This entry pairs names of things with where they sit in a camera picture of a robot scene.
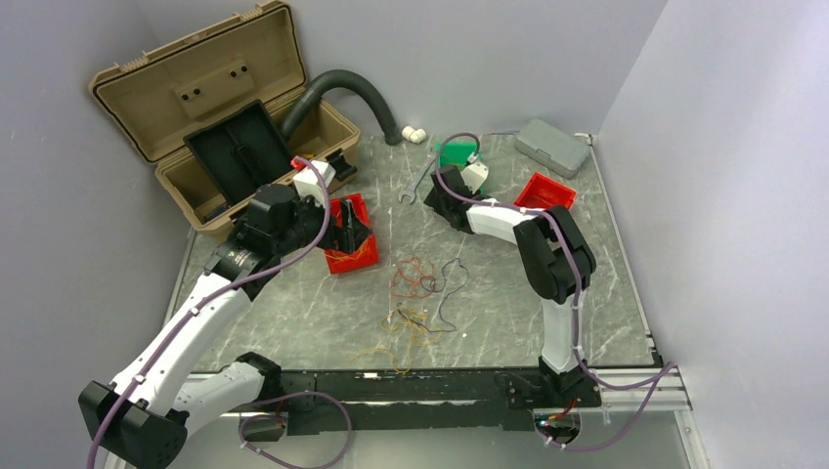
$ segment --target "white component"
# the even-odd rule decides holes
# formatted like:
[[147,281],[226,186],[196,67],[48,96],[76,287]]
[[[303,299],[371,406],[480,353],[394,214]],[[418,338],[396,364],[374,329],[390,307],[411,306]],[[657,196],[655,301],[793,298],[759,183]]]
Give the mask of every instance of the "white component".
[[[123,371],[115,375],[115,392],[122,394],[133,377],[139,374],[145,360],[160,346],[161,342],[170,333],[170,330],[190,314],[190,309],[202,298],[230,283],[229,280],[216,274],[201,275],[187,301],[184,302],[173,318],[161,329],[147,349],[129,364]],[[145,400],[149,404],[147,410],[164,415],[172,407],[176,394],[193,370],[198,359],[204,355],[207,348],[213,343],[225,326],[237,313],[250,307],[250,300],[240,288],[230,290],[211,301],[201,310],[201,313],[187,322],[178,335],[170,342],[166,350],[155,362],[153,368],[145,376],[145,381],[136,387],[129,397],[129,401],[136,403]]]
[[253,402],[264,381],[265,377],[252,365],[234,362],[208,379],[185,383],[173,409],[190,414],[185,425],[189,438],[229,409]]
[[419,144],[420,142],[426,140],[426,131],[423,129],[417,129],[410,138],[410,141],[413,144]]
[[412,142],[413,144],[419,144],[420,142],[426,140],[426,131],[423,129],[415,130],[415,128],[411,125],[404,127],[400,134],[403,135],[404,139]]
[[[497,200],[487,198],[484,202],[494,203]],[[473,205],[466,211],[466,218],[476,234],[494,236],[515,244],[515,232],[512,227],[534,217],[503,207]]]
[[[487,198],[483,202],[495,204],[498,201],[494,198]],[[515,244],[515,232],[512,228],[525,220],[535,218],[535,216],[493,205],[473,205],[466,211],[466,218],[469,220],[469,227],[477,235],[490,235]],[[582,292],[581,301],[583,304],[586,294],[586,291]],[[572,350],[572,319],[575,313],[570,308],[569,302],[558,305],[552,300],[543,299],[542,308],[544,310],[545,328],[542,358],[556,373],[569,371],[579,365],[573,356]],[[577,346],[581,347],[581,343],[580,337]]]
[[[585,301],[586,290],[582,291],[580,301]],[[545,322],[545,344],[542,348],[542,359],[556,373],[569,371],[579,363],[573,354],[573,310],[570,302],[559,305],[552,300],[542,300],[542,310]],[[579,315],[579,329],[581,329],[582,315]],[[577,347],[582,346],[579,337]]]
[[414,127],[411,125],[407,125],[403,128],[403,131],[400,133],[404,139],[408,140],[409,142],[412,141],[412,134],[417,132]]
[[463,183],[466,184],[472,193],[476,193],[479,189],[481,189],[481,186],[484,185],[484,181],[487,180],[487,176],[489,175],[490,168],[480,161],[475,161],[460,170],[460,176],[463,178]]
[[[326,180],[326,187],[330,186],[334,179],[334,168],[324,161],[311,161],[311,164],[323,175],[323,179]],[[302,171],[296,173],[296,176],[293,177],[293,186],[300,197],[312,195],[321,205],[326,203],[323,190],[317,186],[317,176],[309,168],[302,168]]]

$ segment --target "gray wall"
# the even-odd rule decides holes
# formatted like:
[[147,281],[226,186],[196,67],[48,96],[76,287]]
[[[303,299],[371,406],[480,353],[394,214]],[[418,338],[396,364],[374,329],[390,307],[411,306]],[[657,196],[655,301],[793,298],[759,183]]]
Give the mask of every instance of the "gray wall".
[[829,9],[671,1],[599,134],[714,467],[829,466]]
[[0,1],[0,466],[82,467],[78,393],[159,331],[184,217],[86,92],[155,43],[133,0]]
[[[162,42],[245,12],[253,0],[138,0]],[[595,132],[666,0],[289,2],[310,76],[363,74],[398,119],[427,132],[515,129],[543,117]],[[331,92],[364,131],[358,98]]]

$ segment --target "table surface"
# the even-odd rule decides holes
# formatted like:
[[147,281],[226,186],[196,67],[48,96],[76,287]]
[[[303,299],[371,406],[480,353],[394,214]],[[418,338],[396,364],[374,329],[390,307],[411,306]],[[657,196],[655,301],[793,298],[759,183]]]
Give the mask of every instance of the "table surface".
[[[196,366],[215,371],[239,355],[253,351],[286,369],[377,369],[394,361],[398,368],[534,366],[543,345],[541,299],[527,282],[516,246],[499,239],[452,229],[422,203],[431,190],[423,179],[418,201],[402,204],[397,192],[425,161],[428,143],[388,147],[379,137],[359,143],[359,174],[335,196],[360,193],[369,209],[380,263],[359,271],[330,275],[324,252],[312,251],[280,273],[262,290],[253,306],[233,320]],[[643,315],[636,299],[595,161],[589,160],[571,180],[544,168],[513,147],[513,137],[482,139],[482,160],[490,168],[484,193],[513,201],[533,173],[539,172],[574,189],[571,208],[576,223],[596,258],[583,312],[583,346],[592,365],[653,364]],[[201,267],[215,247],[209,237],[196,235],[185,259],[176,309],[193,288]],[[447,298],[443,316],[456,332],[411,338],[401,327],[380,327],[398,303],[429,316],[431,328],[442,293],[427,298],[394,296],[406,288],[389,288],[398,267],[413,276],[402,261],[417,256],[428,271],[459,257],[468,268],[465,286]],[[465,273],[446,269],[446,291],[463,284]],[[388,353],[377,352],[383,349]]]

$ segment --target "metal wrench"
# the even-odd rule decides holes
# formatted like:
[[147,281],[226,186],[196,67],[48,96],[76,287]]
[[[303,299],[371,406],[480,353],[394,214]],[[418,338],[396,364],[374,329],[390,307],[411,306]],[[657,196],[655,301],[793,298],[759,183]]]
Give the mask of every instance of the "metal wrench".
[[428,154],[426,156],[426,163],[423,164],[423,167],[420,168],[417,171],[417,174],[414,175],[414,179],[412,179],[412,182],[408,186],[406,186],[405,189],[401,189],[399,192],[397,192],[397,200],[400,203],[403,203],[403,199],[405,197],[408,197],[410,199],[409,203],[415,203],[415,199],[417,198],[417,193],[415,192],[417,190],[417,186],[420,184],[420,181],[423,179],[423,176],[425,176],[426,173],[429,172],[429,168],[432,167],[432,164],[434,162],[435,155],[432,153]]

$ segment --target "green object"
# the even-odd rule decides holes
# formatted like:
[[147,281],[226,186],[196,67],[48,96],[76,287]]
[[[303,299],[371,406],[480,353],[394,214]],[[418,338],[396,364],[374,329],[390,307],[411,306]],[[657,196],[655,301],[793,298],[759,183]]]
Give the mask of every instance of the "green object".
[[[441,144],[437,144],[435,151],[440,150]],[[454,164],[455,166],[466,166],[466,159],[475,153],[474,142],[449,142],[441,154],[441,166]],[[481,153],[478,153],[477,159],[481,159]]]

